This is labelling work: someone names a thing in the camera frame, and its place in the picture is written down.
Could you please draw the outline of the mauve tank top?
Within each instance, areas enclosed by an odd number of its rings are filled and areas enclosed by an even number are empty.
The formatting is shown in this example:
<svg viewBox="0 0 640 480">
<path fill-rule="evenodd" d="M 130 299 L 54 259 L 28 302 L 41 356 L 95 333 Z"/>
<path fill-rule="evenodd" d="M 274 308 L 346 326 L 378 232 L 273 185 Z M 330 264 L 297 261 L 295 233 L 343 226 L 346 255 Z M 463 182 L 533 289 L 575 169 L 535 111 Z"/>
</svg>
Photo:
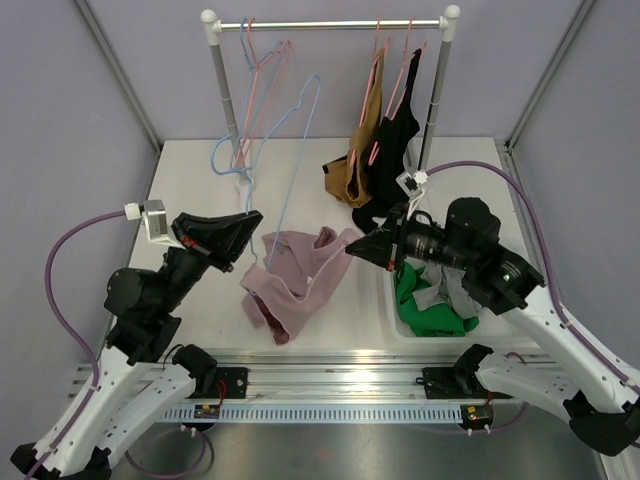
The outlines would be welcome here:
<svg viewBox="0 0 640 480">
<path fill-rule="evenodd" d="M 277 345 L 295 340 L 342 282 L 352 260 L 345 249 L 358 238 L 351 228 L 338 233 L 328 226 L 315 235 L 263 235 L 264 265 L 252 265 L 240 281 L 246 291 L 242 308 L 251 324 L 267 328 Z"/>
</svg>

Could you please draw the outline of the green tank top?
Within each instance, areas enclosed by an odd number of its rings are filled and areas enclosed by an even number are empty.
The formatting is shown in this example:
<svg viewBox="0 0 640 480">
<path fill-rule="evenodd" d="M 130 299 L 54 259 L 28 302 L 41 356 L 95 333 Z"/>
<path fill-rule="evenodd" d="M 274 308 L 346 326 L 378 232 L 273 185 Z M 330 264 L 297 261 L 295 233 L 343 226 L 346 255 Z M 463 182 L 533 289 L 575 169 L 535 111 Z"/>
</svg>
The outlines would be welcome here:
<svg viewBox="0 0 640 480">
<path fill-rule="evenodd" d="M 395 305 L 399 319 L 416 337 L 465 337 L 479 326 L 480 313 L 477 317 L 464 320 L 446 304 L 424 311 L 417 308 L 412 293 L 418 287 L 428 286 L 426 281 L 419 279 L 427 264 L 414 266 L 405 262 L 394 274 Z"/>
</svg>

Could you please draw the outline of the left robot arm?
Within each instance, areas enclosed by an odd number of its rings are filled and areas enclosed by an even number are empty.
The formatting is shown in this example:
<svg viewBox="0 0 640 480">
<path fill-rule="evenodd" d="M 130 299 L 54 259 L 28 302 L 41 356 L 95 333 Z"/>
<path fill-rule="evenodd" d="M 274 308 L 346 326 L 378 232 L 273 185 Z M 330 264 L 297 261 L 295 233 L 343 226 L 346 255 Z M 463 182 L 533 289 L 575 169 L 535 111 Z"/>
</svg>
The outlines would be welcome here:
<svg viewBox="0 0 640 480">
<path fill-rule="evenodd" d="M 131 389 L 161 359 L 180 318 L 174 311 L 205 272 L 232 271 L 263 216 L 256 210 L 221 217 L 180 214 L 176 239 L 156 270 L 123 268 L 107 283 L 105 309 L 115 324 L 92 373 L 52 429 L 23 444 L 12 463 L 28 479 L 107 479 L 129 448 L 170 408 L 190 397 L 225 395 L 217 362 L 189 344 L 133 399 Z"/>
</svg>

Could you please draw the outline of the grey tank top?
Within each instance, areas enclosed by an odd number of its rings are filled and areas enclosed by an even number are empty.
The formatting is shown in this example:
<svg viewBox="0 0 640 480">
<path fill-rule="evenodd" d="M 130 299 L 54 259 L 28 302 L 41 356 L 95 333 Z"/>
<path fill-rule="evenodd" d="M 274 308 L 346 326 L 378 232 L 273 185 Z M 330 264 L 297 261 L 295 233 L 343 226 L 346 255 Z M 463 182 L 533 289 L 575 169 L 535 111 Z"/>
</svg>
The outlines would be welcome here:
<svg viewBox="0 0 640 480">
<path fill-rule="evenodd" d="M 412 293 L 417 308 L 424 311 L 446 304 L 464 320 L 477 317 L 482 306 L 462 287 L 463 277 L 462 270 L 427 264 L 419 279 L 426 281 L 428 286 L 418 287 Z"/>
</svg>

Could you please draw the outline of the brown tank top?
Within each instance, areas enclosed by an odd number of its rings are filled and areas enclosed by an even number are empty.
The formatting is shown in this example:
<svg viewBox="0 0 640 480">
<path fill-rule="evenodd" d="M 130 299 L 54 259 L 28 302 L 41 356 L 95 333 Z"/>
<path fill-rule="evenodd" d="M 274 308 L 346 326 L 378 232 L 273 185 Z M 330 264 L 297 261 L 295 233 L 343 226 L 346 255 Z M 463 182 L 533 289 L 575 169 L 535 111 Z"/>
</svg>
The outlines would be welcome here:
<svg viewBox="0 0 640 480">
<path fill-rule="evenodd" d="M 372 135 L 368 138 L 366 147 L 360 144 L 358 149 L 356 167 L 352 170 L 349 163 L 350 140 L 355 136 L 355 131 L 349 140 L 349 148 L 346 155 L 329 162 L 323 166 L 325 191 L 333 196 L 338 202 L 356 209 L 364 206 L 372 199 L 372 194 L 368 188 L 368 174 L 366 166 L 374 143 L 381 115 L 381 105 L 379 115 L 373 121 L 374 128 Z"/>
</svg>

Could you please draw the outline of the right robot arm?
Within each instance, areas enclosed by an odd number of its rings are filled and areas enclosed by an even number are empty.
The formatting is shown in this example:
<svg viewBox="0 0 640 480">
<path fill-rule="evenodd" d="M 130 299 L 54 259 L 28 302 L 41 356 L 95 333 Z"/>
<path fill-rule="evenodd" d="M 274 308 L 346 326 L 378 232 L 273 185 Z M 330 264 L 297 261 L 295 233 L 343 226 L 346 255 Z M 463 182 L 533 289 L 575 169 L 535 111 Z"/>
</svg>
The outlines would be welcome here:
<svg viewBox="0 0 640 480">
<path fill-rule="evenodd" d="M 566 422 L 603 455 L 638 445 L 638 369 L 565 312 L 543 276 L 500 244 L 501 223 L 489 207 L 479 198 L 456 199 L 444 226 L 422 223 L 422 215 L 397 205 L 381 226 L 349 244 L 347 254 L 387 271 L 399 270 L 406 258 L 453 268 L 472 300 L 521 328 L 563 370 L 554 375 L 474 344 L 453 366 L 456 389 L 523 400 Z"/>
</svg>

